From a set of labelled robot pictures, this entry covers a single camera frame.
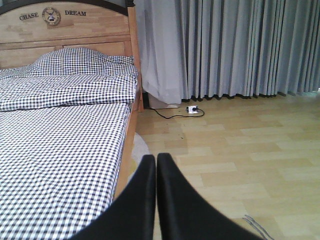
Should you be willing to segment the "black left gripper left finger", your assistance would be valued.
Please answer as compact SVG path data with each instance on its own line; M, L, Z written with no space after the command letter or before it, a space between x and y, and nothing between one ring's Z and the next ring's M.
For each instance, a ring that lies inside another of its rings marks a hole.
M144 155L115 201L72 240L151 240L156 207L156 163Z

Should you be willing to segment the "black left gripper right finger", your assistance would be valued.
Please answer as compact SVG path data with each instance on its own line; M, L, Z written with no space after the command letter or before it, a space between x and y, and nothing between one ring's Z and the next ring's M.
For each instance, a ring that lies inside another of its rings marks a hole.
M164 240L258 240L211 206L169 153L157 156L157 208Z

